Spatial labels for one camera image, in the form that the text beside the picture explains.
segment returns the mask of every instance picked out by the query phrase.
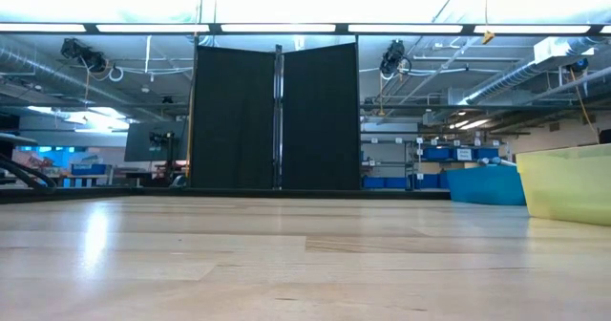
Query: white label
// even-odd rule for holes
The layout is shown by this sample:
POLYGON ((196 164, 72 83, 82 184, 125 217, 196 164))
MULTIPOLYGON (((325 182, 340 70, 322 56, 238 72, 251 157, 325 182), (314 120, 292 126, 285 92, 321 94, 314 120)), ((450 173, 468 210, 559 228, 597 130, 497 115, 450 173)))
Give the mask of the white label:
POLYGON ((460 148, 456 149, 456 157, 459 161, 471 161, 471 149, 460 148))

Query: black backdrop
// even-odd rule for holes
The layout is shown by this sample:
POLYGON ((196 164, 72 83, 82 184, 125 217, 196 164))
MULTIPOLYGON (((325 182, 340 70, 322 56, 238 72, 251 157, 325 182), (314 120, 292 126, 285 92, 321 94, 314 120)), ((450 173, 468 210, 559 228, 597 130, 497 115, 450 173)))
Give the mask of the black backdrop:
POLYGON ((357 72, 356 44, 284 55, 284 189, 360 189, 357 72))
POLYGON ((201 47, 191 186, 272 188, 273 53, 201 47))

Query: blue storage box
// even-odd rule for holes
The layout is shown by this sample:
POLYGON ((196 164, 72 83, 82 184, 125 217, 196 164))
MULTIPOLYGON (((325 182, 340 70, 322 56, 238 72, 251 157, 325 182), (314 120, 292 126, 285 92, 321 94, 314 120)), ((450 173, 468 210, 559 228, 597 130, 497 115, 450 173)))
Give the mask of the blue storage box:
POLYGON ((410 182, 413 183, 415 189, 439 188, 439 175, 425 174, 424 179, 419 181, 415 174, 411 174, 410 182))
POLYGON ((498 158, 498 148, 474 149, 474 160, 498 158))
POLYGON ((73 163, 71 173, 74 176, 79 175, 104 175, 106 174, 106 164, 82 164, 73 163))
POLYGON ((422 159, 424 160, 447 160, 451 156, 450 148, 424 148, 422 159))
POLYGON ((439 188, 449 189, 450 185, 448 184, 448 174, 441 173, 439 174, 439 188))
POLYGON ((526 205, 515 167, 486 166, 447 171, 450 197, 455 202, 526 205))
POLYGON ((454 148, 454 149, 452 149, 452 159, 458 160, 458 149, 471 151, 471 161, 475 161, 476 160, 476 158, 474 157, 474 150, 473 149, 468 149, 468 148, 454 148))
POLYGON ((386 188, 406 189, 408 181, 404 178, 386 178, 386 188))
POLYGON ((373 177, 364 177, 363 178, 363 187, 364 188, 384 188, 385 178, 373 178, 373 177))

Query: wooden floor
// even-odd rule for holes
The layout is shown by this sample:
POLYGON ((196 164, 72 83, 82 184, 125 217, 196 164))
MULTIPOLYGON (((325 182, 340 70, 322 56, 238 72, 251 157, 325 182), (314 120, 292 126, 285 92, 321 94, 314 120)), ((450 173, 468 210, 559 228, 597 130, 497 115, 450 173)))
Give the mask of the wooden floor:
POLYGON ((436 201, 0 205, 0 320, 609 320, 611 228, 436 201))

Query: translucent yellow container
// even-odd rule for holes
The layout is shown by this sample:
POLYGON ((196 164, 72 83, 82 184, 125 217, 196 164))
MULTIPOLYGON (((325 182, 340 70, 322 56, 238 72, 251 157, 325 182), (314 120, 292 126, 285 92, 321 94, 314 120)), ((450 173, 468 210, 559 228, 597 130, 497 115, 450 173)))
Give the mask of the translucent yellow container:
POLYGON ((611 225, 611 144, 517 154, 528 212, 611 225))

